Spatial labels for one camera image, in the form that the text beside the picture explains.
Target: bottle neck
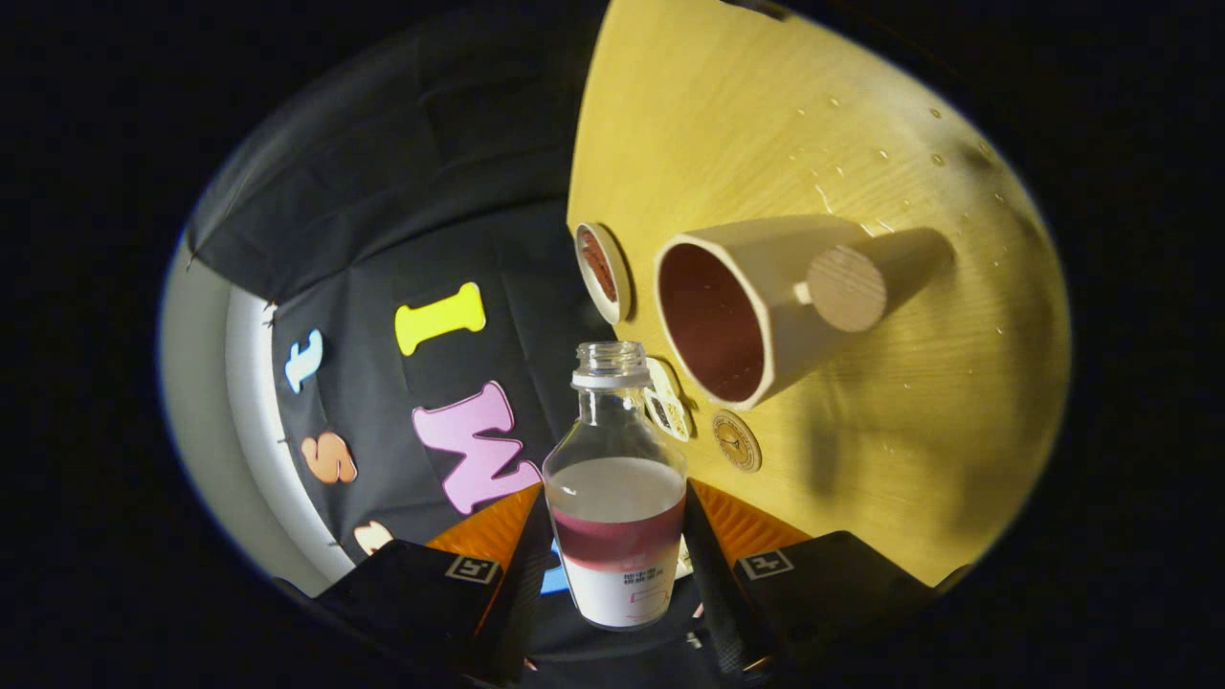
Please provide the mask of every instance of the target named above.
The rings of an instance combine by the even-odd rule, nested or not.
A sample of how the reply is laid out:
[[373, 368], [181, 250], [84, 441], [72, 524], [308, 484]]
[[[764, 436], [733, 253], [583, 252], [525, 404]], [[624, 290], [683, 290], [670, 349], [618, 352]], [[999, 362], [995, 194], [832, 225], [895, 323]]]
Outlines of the bottle neck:
[[587, 425], [625, 424], [636, 421], [639, 413], [642, 413], [641, 389], [578, 389], [578, 421]]

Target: white cup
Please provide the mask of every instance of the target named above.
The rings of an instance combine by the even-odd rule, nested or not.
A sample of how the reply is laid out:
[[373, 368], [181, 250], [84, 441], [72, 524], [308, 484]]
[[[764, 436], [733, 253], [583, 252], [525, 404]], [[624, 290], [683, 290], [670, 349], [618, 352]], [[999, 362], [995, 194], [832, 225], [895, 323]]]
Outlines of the white cup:
[[833, 216], [788, 216], [669, 239], [655, 255], [654, 293], [681, 368], [735, 411], [804, 378], [845, 340], [812, 308], [809, 266], [834, 245], [869, 237]]

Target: blue letter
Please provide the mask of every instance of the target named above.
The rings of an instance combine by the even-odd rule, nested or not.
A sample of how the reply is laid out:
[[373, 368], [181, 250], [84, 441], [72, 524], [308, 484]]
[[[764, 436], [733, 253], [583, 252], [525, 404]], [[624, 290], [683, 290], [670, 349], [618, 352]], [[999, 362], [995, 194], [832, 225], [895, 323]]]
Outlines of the blue letter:
[[289, 348], [289, 360], [285, 362], [285, 378], [289, 379], [289, 387], [293, 387], [294, 395], [301, 392], [303, 381], [315, 375], [320, 362], [323, 360], [323, 336], [318, 333], [318, 329], [310, 331], [306, 340], [310, 341], [306, 351], [299, 353], [298, 343], [294, 342]]

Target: round coaster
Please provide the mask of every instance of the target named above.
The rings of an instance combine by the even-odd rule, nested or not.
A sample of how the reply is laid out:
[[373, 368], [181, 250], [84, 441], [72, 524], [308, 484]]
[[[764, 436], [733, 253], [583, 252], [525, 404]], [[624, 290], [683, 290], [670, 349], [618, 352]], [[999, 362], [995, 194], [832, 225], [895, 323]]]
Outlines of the round coaster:
[[575, 257], [587, 292], [604, 320], [616, 325], [630, 314], [633, 293], [625, 256], [608, 228], [582, 223], [575, 230]]
[[762, 449], [740, 417], [728, 409], [719, 409], [712, 427], [719, 450], [736, 468], [748, 473], [762, 468]]

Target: white wall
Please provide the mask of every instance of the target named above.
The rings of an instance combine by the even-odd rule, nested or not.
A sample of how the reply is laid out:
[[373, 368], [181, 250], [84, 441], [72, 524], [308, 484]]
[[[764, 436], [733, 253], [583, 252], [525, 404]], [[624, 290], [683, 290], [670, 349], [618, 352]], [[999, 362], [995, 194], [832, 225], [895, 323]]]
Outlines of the white wall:
[[[163, 297], [159, 360], [184, 468], [238, 546], [270, 575], [315, 596], [353, 563], [334, 546], [294, 471], [272, 386], [272, 309], [180, 243]], [[241, 564], [235, 560], [235, 566]]]

